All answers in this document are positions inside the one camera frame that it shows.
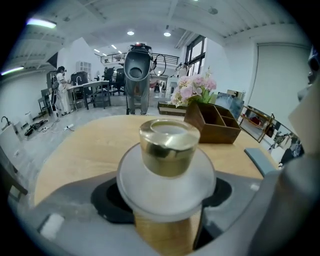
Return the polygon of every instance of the window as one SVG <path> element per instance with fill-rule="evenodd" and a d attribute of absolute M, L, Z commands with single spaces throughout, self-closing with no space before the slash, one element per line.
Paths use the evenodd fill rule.
<path fill-rule="evenodd" d="M 186 49 L 185 62 L 191 65 L 188 76 L 200 74 L 205 63 L 207 38 L 200 35 Z"/>
<path fill-rule="evenodd" d="M 203 43 L 203 52 L 205 53 L 207 49 L 207 38 L 204 39 L 204 43 Z"/>
<path fill-rule="evenodd" d="M 200 68 L 199 68 L 199 74 L 201 74 L 201 71 L 202 71 L 202 69 L 204 68 L 204 65 L 205 65 L 205 57 L 203 57 L 203 58 L 201 59 L 201 65 L 200 65 Z"/>
<path fill-rule="evenodd" d="M 195 47 L 193 47 L 191 60 L 193 60 L 195 57 L 201 54 L 201 48 L 202 48 L 202 41 L 199 42 Z"/>

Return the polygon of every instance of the black office chair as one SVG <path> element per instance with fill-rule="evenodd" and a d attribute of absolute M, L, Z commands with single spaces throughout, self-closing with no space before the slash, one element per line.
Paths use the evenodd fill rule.
<path fill-rule="evenodd" d="M 115 82 L 110 82 L 110 86 L 114 86 L 116 89 L 111 91 L 110 93 L 112 95 L 115 95 L 115 93 L 123 93 L 123 95 L 126 95 L 126 82 L 125 82 L 125 70 L 123 68 L 118 68 L 116 70 L 116 77 L 115 77 Z"/>

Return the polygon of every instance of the gold lid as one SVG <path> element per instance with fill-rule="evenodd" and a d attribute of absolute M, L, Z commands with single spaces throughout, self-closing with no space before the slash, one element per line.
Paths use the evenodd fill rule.
<path fill-rule="evenodd" d="M 168 119 L 143 123 L 139 134 L 144 165 L 164 177 L 176 177 L 188 169 L 200 139 L 191 124 Z"/>

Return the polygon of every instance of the white cabinet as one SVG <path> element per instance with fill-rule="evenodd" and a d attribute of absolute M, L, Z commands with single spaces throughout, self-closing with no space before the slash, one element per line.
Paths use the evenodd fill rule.
<path fill-rule="evenodd" d="M 91 76 L 91 63 L 85 61 L 77 61 L 75 64 L 75 71 L 85 71 L 88 74 L 88 82 L 92 80 Z"/>

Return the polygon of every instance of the gray machine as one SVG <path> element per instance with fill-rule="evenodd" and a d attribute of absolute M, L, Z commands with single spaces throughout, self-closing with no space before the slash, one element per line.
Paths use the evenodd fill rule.
<path fill-rule="evenodd" d="M 157 66 L 157 59 L 153 61 L 152 48 L 144 43 L 130 45 L 124 60 L 124 74 L 126 87 L 126 114 L 129 110 L 141 108 L 146 112 L 149 105 L 150 71 Z M 138 84 L 140 96 L 135 96 L 135 87 Z"/>

